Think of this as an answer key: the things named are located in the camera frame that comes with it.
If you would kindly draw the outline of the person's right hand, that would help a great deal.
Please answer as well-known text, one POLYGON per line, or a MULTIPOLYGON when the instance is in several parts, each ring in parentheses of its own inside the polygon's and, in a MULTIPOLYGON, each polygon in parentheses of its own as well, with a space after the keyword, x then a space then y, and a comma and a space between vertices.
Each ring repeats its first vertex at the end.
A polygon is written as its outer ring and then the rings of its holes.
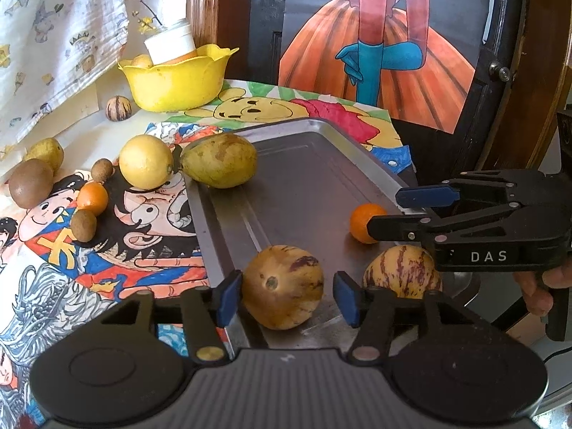
POLYGON ((572 286, 571 258, 563 265, 545 271, 541 277, 532 271, 522 271, 513 274, 514 280, 520 286, 527 310, 538 317, 545 317, 554 305, 554 298, 549 289, 566 289, 572 286))

